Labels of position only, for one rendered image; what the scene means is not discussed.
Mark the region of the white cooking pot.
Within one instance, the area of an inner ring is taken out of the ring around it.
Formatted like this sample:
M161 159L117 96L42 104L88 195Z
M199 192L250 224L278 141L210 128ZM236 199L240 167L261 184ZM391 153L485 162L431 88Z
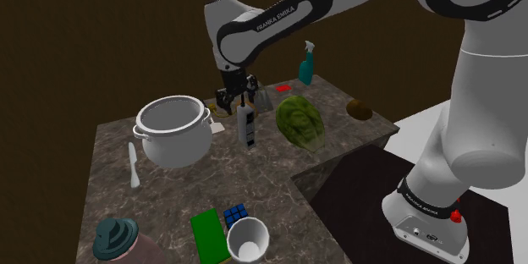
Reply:
M184 168L198 162L212 144L211 111L192 96L166 96L137 114L133 134L146 157L159 167Z

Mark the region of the colourful puzzle cube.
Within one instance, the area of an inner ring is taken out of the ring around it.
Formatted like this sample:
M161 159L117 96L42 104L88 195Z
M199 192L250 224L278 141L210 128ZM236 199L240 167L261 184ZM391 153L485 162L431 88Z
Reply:
M225 211L223 211L224 221L228 229L231 229L232 226L238 222L241 218L248 217L248 212L245 209L245 206L240 203L237 206L233 206Z

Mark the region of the white knife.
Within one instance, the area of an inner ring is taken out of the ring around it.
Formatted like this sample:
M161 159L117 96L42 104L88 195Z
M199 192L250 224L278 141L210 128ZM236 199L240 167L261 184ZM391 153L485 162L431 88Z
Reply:
M136 150L135 145L132 142L128 143L128 151L129 151L129 163L130 163L130 187L131 188L137 188L140 186L140 180L138 177L138 174L135 169L135 163L137 162L137 156L136 156Z

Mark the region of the green lettuce head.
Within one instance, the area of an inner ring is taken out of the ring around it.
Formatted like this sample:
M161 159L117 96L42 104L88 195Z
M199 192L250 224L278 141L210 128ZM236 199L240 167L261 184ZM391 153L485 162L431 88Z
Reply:
M278 105L276 124L282 135L295 146L313 153L325 146L322 117L303 96L290 96Z

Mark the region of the white cup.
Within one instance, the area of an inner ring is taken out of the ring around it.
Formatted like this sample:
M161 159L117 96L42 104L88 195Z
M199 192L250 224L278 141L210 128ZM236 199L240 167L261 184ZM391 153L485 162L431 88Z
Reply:
M228 231L228 252L237 264L261 264L269 245L268 228L256 217L241 218Z

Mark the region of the grey metal grater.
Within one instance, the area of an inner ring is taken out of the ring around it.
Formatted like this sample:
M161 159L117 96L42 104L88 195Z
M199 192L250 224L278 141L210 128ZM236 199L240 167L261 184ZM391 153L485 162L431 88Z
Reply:
M258 89L254 97L254 105L258 113L266 113L273 110L273 105L270 100L267 90L261 82L258 83Z

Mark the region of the green book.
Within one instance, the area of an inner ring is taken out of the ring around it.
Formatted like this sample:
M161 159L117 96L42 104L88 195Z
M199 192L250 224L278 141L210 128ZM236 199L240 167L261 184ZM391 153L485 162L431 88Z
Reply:
M231 259L215 208L192 217L190 223L201 264L223 264Z

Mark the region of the brown potato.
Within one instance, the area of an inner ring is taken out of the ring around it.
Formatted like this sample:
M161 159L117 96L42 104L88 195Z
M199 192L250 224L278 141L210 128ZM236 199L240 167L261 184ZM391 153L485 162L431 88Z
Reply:
M361 100L353 99L346 105L349 116L357 120L366 121L373 115L373 111Z

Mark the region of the jar with teal lid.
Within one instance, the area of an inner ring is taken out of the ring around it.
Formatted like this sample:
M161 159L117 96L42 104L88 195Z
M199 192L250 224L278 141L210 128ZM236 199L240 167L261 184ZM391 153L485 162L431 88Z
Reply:
M107 264L167 264L161 248L130 218L106 218L98 223L92 245L96 259Z

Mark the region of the dark robot stand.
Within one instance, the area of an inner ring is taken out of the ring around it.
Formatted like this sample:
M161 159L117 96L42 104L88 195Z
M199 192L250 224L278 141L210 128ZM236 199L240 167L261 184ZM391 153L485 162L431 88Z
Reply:
M311 206L352 264L447 264L398 239L382 214L382 199L412 164L377 146L344 157ZM471 190L461 196L469 231L465 264L514 264L509 211Z

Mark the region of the white cordless phone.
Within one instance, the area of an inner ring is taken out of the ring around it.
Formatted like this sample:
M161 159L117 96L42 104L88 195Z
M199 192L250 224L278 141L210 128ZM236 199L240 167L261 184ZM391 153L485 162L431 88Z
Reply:
M237 106L238 139L248 150L256 146L255 141L255 110L245 102L245 96L240 95Z

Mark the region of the teal spray bottle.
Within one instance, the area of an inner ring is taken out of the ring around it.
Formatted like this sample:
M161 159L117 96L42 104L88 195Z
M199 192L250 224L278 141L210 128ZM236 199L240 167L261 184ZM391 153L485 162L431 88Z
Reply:
M305 60L300 64L299 68L299 80L305 85L310 85L313 76L314 63L313 63L313 49L315 44L310 41L305 41Z

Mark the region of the yellow small object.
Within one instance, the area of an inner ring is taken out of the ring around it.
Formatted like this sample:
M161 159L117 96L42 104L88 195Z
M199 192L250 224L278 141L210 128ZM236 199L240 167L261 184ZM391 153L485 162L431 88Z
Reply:
M230 117L230 114L228 114L228 113L220 113L217 110L217 106L214 103L210 103L207 107L218 118L228 118L228 117Z

